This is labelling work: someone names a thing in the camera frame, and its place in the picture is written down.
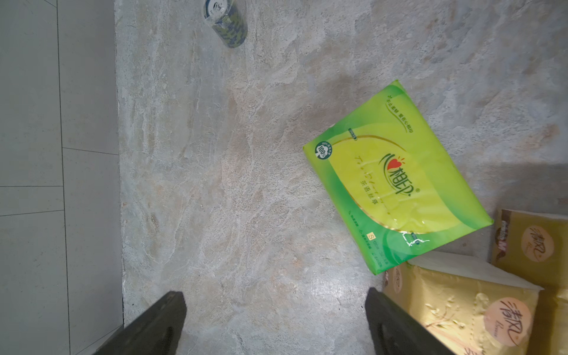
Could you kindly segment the green tissue pack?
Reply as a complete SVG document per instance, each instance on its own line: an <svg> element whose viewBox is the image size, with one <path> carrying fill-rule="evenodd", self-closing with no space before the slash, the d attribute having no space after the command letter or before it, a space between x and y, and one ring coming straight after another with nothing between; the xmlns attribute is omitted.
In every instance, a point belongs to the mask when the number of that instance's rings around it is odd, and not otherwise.
<svg viewBox="0 0 568 355"><path fill-rule="evenodd" d="M399 81L303 151L375 275L492 223Z"/></svg>

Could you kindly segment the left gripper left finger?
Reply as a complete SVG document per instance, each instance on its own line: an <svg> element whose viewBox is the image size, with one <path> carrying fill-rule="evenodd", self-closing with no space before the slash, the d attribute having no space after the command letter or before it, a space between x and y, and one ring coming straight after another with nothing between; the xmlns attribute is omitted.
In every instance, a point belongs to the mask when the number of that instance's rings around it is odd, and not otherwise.
<svg viewBox="0 0 568 355"><path fill-rule="evenodd" d="M169 291L126 328L111 337L97 354L175 354L186 319L181 291Z"/></svg>

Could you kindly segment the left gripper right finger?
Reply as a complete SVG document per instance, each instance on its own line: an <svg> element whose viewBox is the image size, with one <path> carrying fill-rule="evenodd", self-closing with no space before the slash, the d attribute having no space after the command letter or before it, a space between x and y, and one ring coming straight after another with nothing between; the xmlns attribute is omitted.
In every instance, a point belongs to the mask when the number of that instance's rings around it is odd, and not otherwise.
<svg viewBox="0 0 568 355"><path fill-rule="evenodd" d="M454 354L376 288L368 290L365 313L376 354Z"/></svg>

